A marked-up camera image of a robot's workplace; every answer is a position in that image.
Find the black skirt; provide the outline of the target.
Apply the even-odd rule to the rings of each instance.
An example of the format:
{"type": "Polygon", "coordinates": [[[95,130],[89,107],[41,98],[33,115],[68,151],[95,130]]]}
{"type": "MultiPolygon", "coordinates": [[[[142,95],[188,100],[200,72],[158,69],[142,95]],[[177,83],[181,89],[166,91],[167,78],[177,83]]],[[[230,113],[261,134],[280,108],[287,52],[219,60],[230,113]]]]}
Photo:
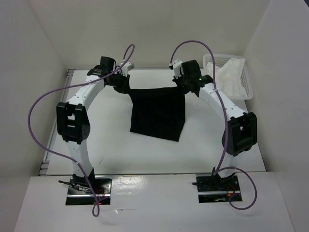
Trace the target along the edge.
{"type": "Polygon", "coordinates": [[[130,132],[178,142],[185,124],[185,96],[178,87],[131,89],[130,132]]]}

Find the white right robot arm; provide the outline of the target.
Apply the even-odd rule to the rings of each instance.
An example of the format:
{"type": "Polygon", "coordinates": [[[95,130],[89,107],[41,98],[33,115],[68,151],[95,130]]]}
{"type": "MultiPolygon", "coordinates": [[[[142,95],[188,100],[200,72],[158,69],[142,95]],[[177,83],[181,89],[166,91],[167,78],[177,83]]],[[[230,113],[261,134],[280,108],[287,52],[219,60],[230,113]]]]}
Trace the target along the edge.
{"type": "Polygon", "coordinates": [[[218,89],[211,76],[202,75],[196,60],[183,62],[177,59],[169,64],[169,68],[174,71],[173,81],[184,94],[195,93],[224,121],[223,154],[207,183],[222,190],[233,178],[240,158],[257,143],[257,117],[236,106],[218,89]]]}

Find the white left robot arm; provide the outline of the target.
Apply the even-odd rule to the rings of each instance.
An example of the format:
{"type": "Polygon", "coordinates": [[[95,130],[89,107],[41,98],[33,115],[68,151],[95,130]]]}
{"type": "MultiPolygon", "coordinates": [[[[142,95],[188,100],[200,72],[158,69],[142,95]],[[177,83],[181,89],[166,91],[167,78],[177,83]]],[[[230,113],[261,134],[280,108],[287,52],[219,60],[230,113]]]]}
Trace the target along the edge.
{"type": "Polygon", "coordinates": [[[56,106],[57,132],[65,141],[73,159],[70,185],[75,189],[91,193],[96,188],[94,168],[90,163],[86,142],[91,130],[87,110],[105,86],[121,91],[128,82],[128,72],[133,68],[132,62],[122,62],[117,67],[113,58],[101,57],[100,64],[87,72],[84,85],[69,100],[59,102],[56,106]]]}

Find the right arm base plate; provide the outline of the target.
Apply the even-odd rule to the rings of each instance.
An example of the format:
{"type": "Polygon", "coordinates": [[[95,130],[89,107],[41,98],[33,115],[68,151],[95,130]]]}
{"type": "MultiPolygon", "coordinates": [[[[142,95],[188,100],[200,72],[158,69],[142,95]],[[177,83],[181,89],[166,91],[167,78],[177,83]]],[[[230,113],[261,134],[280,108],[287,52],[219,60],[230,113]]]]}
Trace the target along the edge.
{"type": "Polygon", "coordinates": [[[235,174],[223,179],[212,174],[197,174],[192,185],[197,188],[199,203],[228,203],[230,197],[231,202],[242,201],[238,177],[235,174]]]}

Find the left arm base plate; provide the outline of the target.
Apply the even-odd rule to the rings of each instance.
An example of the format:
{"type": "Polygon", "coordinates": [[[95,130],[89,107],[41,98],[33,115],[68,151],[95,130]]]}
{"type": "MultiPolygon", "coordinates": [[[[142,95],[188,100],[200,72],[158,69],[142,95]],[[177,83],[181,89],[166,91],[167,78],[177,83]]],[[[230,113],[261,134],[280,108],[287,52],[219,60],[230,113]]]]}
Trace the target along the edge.
{"type": "MultiPolygon", "coordinates": [[[[59,183],[68,186],[66,205],[93,205],[96,203],[90,187],[78,185],[70,181],[59,180],[59,183]]],[[[112,179],[98,176],[93,182],[93,190],[99,201],[99,205],[110,205],[111,203],[112,179]]]]}

